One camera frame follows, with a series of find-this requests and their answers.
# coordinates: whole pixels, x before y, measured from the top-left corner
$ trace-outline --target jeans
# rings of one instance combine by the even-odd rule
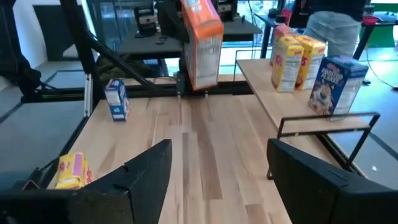
[[[328,42],[328,56],[352,57],[360,30],[361,23],[349,15],[320,11],[310,16],[304,34]]]

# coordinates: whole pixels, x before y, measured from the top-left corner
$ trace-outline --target gray floor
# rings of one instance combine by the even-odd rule
[[[398,62],[371,62],[380,78],[398,85]],[[38,69],[42,80],[48,80],[57,70],[49,84],[58,87],[81,87],[84,84],[79,62],[47,62]],[[394,152],[398,152],[395,132],[398,120],[398,92],[381,83],[369,72],[370,86],[361,87],[353,104],[353,111],[377,111],[381,118],[373,133]],[[17,87],[0,91],[0,117],[18,105],[21,93]],[[70,135],[83,117],[82,102],[24,104],[15,113],[0,123],[0,189],[7,189],[17,180],[28,178],[36,167],[51,161],[62,150]],[[350,154],[361,133],[334,134],[333,139]],[[398,162],[379,142],[368,138],[360,150],[356,165],[373,181],[398,189]]]
[[[58,70],[81,69],[80,62],[46,62],[37,68],[42,80]],[[58,72],[50,85],[58,88],[84,84],[83,72]],[[0,92],[0,117],[19,104],[21,92],[9,86]],[[0,124],[0,189],[28,178],[36,167],[57,157],[83,117],[83,102],[23,104]]]

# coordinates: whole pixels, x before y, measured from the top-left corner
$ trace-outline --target equipment on desk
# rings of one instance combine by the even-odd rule
[[[217,2],[218,14],[220,19],[224,21],[234,21],[236,11],[238,9],[238,0],[215,0]]]
[[[136,38],[150,37],[156,34],[156,21],[154,3],[143,4],[134,7],[134,17],[136,18],[138,33]]]

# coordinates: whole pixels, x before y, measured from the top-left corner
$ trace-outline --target white wall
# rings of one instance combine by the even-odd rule
[[[59,5],[60,1],[17,0],[14,5],[14,16],[21,50],[32,68],[47,61],[43,32],[33,9],[33,5],[40,4]]]

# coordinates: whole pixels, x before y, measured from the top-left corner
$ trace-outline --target frosted flakes box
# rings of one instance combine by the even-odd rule
[[[320,115],[348,113],[368,69],[353,58],[323,58],[308,101],[309,107]]]

